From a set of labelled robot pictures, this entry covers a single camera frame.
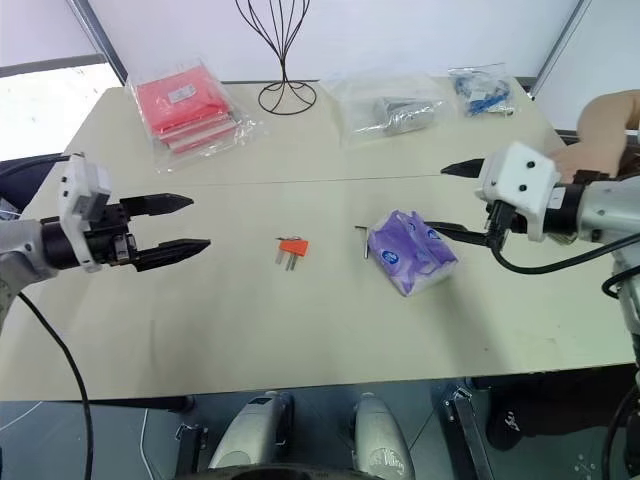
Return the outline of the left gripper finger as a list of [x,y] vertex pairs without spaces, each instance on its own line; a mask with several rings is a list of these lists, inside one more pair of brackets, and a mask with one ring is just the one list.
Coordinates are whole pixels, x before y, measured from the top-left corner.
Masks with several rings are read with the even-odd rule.
[[179,263],[191,258],[211,245],[205,239],[179,239],[162,242],[158,246],[137,251],[133,266],[138,272]]
[[174,213],[193,205],[194,201],[183,195],[161,193],[123,198],[119,203],[127,212],[129,217],[135,217],[143,215],[158,216]]

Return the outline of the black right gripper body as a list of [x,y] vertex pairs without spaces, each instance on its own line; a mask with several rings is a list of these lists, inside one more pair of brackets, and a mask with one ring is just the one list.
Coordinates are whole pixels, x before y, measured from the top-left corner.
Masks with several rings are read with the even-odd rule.
[[527,234],[527,220],[514,206],[497,200],[486,205],[486,212],[485,246],[489,249],[502,249],[509,233]]

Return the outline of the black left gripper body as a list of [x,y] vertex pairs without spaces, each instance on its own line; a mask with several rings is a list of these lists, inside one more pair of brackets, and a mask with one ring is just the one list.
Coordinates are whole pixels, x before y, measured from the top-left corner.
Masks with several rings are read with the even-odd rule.
[[89,222],[90,230],[84,234],[93,260],[110,266],[132,264],[137,257],[134,236],[128,224],[135,216],[133,197],[109,204]]

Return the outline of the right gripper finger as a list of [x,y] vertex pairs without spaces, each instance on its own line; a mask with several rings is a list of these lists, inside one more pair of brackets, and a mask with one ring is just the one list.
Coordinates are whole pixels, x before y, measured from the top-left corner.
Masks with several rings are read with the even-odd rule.
[[435,230],[437,233],[457,242],[483,246],[487,248],[490,248],[492,246],[492,240],[490,239],[488,233],[471,231],[460,224],[427,221],[426,225]]
[[474,158],[450,164],[442,168],[440,173],[443,175],[475,179],[480,176],[483,164],[484,158]]

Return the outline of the person's bare hand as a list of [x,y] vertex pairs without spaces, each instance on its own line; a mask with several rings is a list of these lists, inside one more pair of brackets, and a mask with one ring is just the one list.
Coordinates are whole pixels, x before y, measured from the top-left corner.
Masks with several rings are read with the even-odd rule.
[[625,150],[622,147],[607,147],[600,144],[578,142],[550,154],[564,183],[572,183],[579,170],[596,171],[616,176],[620,159]]

